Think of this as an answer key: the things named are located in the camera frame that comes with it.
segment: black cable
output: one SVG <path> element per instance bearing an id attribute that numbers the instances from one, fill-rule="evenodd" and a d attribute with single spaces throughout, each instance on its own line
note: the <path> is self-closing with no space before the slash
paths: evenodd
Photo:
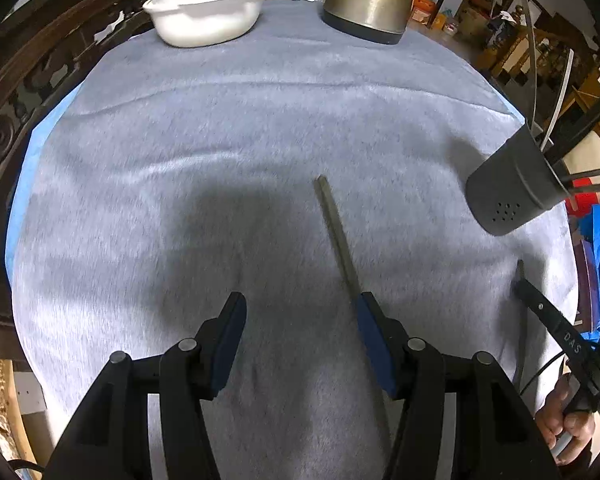
<path id="1" fill-rule="evenodd" d="M 527 384 L 525 384 L 525 387 L 522 388 L 520 390 L 520 395 L 522 395 L 523 393 L 526 392 L 526 389 L 531 386 L 531 383 L 533 383 L 533 381 L 535 381 L 538 377 L 540 377 L 540 375 L 542 374 L 542 372 L 544 372 L 549 366 L 551 366 L 555 361 L 557 361 L 560 357 L 562 357 L 564 355 L 564 352 L 560 352 L 558 354 L 556 354 L 555 356 L 553 356 L 551 359 L 549 359 L 546 364 L 540 368 L 533 377 L 531 377 L 529 379 L 529 382 Z"/>
<path id="2" fill-rule="evenodd" d="M 547 150 L 545 155 L 549 164 L 552 166 L 561 160 L 589 135 L 598 122 L 600 122 L 600 98 L 573 126 L 566 128 L 559 136 L 554 136 L 554 145 Z"/>
<path id="3" fill-rule="evenodd" d="M 41 465 L 29 462 L 29 460 L 21 460 L 19 458 L 9 460 L 9 465 L 14 471 L 17 471 L 18 469 L 33 469 L 33 471 L 37 471 L 39 473 L 45 472 L 45 468 L 43 468 Z"/>

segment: yellow container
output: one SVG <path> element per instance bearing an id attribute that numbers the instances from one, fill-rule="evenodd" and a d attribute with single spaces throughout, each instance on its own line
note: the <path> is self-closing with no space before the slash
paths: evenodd
<path id="1" fill-rule="evenodd" d="M 444 14 L 438 14 L 435 18 L 435 20 L 433 20 L 433 23 L 431 24 L 431 28 L 433 28 L 434 30 L 442 30 L 442 27 L 445 26 L 445 22 L 446 22 L 446 16 Z"/>

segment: human hand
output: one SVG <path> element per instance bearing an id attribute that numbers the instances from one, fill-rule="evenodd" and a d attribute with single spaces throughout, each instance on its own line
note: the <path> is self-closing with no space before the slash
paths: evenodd
<path id="1" fill-rule="evenodd" d="M 589 443 L 596 429 L 593 413 L 574 412 L 567 416 L 562 414 L 563 403 L 568 395 L 569 376 L 565 374 L 555 383 L 555 388 L 546 396 L 544 406 L 538 410 L 535 417 L 536 425 L 549 449 L 554 448 L 556 436 L 560 435 L 562 430 L 573 436 L 567 447 L 555 457 L 557 465 L 573 462 Z"/>

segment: white bowl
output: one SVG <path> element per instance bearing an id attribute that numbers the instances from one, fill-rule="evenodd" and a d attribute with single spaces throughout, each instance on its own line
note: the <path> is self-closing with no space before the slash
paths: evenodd
<path id="1" fill-rule="evenodd" d="M 158 35 L 173 46 L 205 46 L 229 41 L 247 32 L 258 19 L 264 0 L 213 0 L 193 4 L 154 2 L 142 8 Z"/>

